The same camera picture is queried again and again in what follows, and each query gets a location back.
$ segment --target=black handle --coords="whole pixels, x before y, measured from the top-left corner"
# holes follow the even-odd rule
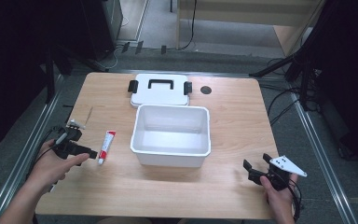
[[[152,83],[169,83],[170,89],[173,90],[173,81],[167,79],[150,79],[149,85],[147,86],[148,89],[152,89]]]

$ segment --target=gray floor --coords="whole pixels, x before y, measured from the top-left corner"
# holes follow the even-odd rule
[[[155,5],[155,7],[160,7],[161,10],[170,13],[169,1],[151,0],[150,6],[153,6],[153,4],[157,2],[161,4]],[[146,31],[152,30],[152,28],[146,27],[153,25],[148,21],[154,18],[149,16],[148,13],[150,11],[152,11],[151,8],[148,9],[145,15],[145,23],[140,34],[140,39],[143,39],[145,42],[144,46],[150,43],[149,47],[153,49],[143,49],[140,54],[135,54],[135,49],[130,49],[126,53],[117,51],[118,63],[115,67],[110,68],[109,72],[126,70],[136,73],[139,70],[159,70],[178,71],[179,73],[204,72],[209,73],[209,75],[247,77],[246,74],[259,71],[266,67],[271,58],[282,57],[278,51],[275,51],[275,48],[279,46],[276,36],[269,33],[269,31],[265,31],[263,27],[260,28],[260,33],[257,32],[257,29],[254,29],[253,36],[264,36],[268,34],[266,39],[269,39],[269,41],[267,44],[264,44],[264,47],[255,46],[254,48],[250,48],[249,46],[255,44],[252,43],[254,40],[249,37],[249,42],[243,43],[246,50],[241,49],[237,51],[237,53],[232,53],[231,51],[223,54],[223,51],[218,53],[214,52],[214,48],[208,49],[205,47],[204,50],[199,50],[199,52],[192,50],[170,50],[167,54],[161,55],[158,50],[154,49],[158,49],[158,46],[161,45],[160,43],[166,43],[166,45],[172,44],[172,42],[168,42],[172,41],[172,39],[168,37],[166,40],[159,40],[156,41],[156,44],[151,44],[156,38],[146,33]],[[169,34],[166,33],[160,36],[161,38],[165,38],[164,36],[169,36]],[[222,41],[224,40],[223,36],[219,36],[218,40],[226,43],[235,42],[235,40],[230,38],[231,37],[228,37],[229,40],[227,41]],[[202,46],[201,38],[197,37],[195,41],[195,46]],[[100,63],[113,65],[116,64],[116,60],[112,55]],[[74,68],[75,71],[73,74],[65,79],[64,89],[46,128],[58,123],[63,123],[68,117],[70,108],[62,107],[62,105],[73,105],[75,103],[85,76],[91,72],[91,70],[83,64],[76,62],[74,62]],[[269,75],[259,79],[259,82],[262,87],[268,84],[275,87],[287,88],[287,83],[280,75]],[[266,107],[268,107],[272,99],[280,93],[280,91],[262,88],[262,93]],[[45,97],[46,91],[42,91],[15,123],[7,137],[0,143],[0,191],[9,177],[23,147],[26,145],[38,116],[44,108]],[[281,111],[292,102],[293,99],[289,93],[280,97],[272,107],[270,119],[273,119],[281,113]],[[358,221],[358,160],[345,161],[340,158],[337,152],[337,145],[324,122],[322,114],[308,112],[307,115],[311,117],[312,124],[323,144],[324,152],[331,163],[333,173],[337,176]],[[299,186],[303,193],[304,208],[301,211],[301,218],[298,223],[343,223],[341,214],[337,209],[335,198],[332,196],[331,188],[327,184],[326,175],[323,172],[324,169],[318,161],[317,154],[309,139],[309,134],[306,132],[297,110],[292,107],[272,126],[272,131],[280,155],[286,155],[309,174],[308,177],[299,180]],[[38,218],[40,223],[95,223],[101,219],[101,217],[72,216],[38,216]],[[273,222],[270,220],[246,220],[245,223]]]

